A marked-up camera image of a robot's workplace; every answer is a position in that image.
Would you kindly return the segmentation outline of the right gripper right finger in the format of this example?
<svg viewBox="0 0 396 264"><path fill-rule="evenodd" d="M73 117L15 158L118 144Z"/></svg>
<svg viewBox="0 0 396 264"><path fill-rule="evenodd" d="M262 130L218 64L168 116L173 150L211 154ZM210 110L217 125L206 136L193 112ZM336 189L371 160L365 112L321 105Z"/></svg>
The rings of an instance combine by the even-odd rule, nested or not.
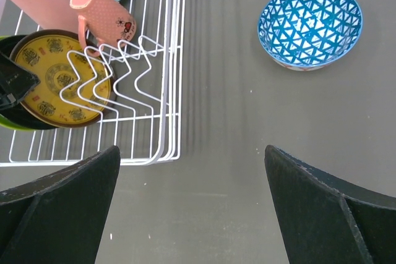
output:
<svg viewBox="0 0 396 264"><path fill-rule="evenodd" d="M290 263L395 263L395 198L273 145L264 161Z"/></svg>

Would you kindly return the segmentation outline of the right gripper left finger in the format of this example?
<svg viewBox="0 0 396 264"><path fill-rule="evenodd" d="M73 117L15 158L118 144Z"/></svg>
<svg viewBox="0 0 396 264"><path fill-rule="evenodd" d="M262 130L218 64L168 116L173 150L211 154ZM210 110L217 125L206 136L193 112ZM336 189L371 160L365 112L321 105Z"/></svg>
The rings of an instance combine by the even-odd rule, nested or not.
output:
<svg viewBox="0 0 396 264"><path fill-rule="evenodd" d="M1 192L1 263L95 263L121 164L111 146Z"/></svg>

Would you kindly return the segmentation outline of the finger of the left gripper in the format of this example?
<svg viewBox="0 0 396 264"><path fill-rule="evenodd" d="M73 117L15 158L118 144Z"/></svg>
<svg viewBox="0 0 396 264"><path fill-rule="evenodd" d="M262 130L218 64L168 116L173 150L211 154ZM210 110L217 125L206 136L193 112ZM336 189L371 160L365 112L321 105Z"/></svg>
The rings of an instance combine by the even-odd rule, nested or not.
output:
<svg viewBox="0 0 396 264"><path fill-rule="evenodd" d="M40 84L39 77L1 51L1 110L13 108Z"/></svg>

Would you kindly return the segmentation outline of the lime green plate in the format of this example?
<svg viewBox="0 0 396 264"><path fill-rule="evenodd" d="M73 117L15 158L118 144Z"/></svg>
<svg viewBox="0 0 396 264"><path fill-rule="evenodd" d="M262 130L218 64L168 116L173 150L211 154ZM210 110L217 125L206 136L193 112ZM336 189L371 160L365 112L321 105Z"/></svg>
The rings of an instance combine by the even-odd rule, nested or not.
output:
<svg viewBox="0 0 396 264"><path fill-rule="evenodd" d="M26 35L1 37L1 52L10 57L15 45ZM40 130L42 123L31 115L21 104L1 110L1 125L14 130Z"/></svg>

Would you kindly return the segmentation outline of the yellow patterned plate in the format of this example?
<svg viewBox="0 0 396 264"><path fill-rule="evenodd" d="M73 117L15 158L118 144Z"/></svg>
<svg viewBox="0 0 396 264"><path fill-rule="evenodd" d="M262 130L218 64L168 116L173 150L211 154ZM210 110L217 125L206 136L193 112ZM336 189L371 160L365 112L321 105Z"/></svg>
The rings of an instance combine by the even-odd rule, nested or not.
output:
<svg viewBox="0 0 396 264"><path fill-rule="evenodd" d="M10 59L40 79L21 105L46 124L68 128L93 124L109 113L116 99L114 70L86 57L75 33L32 33L15 45Z"/></svg>

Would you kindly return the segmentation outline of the salmon dotted mug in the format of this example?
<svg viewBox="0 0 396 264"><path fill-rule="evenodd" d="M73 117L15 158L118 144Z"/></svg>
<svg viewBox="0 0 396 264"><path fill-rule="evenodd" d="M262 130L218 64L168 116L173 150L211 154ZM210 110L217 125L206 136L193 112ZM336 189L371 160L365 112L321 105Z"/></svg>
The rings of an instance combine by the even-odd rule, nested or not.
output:
<svg viewBox="0 0 396 264"><path fill-rule="evenodd" d="M98 57L100 52L87 49L87 31L99 45L106 44L115 48L124 46L136 34L135 19L116 0L70 0L69 5L77 13L79 43L91 57Z"/></svg>

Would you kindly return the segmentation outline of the blue triangle pattern bowl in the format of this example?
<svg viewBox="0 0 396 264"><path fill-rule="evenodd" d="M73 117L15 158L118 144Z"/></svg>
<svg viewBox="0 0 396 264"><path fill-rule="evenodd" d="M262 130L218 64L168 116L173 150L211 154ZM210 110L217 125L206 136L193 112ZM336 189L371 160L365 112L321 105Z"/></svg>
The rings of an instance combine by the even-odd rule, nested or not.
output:
<svg viewBox="0 0 396 264"><path fill-rule="evenodd" d="M257 21L265 52L282 67L303 72L344 57L362 30L356 0L271 0Z"/></svg>

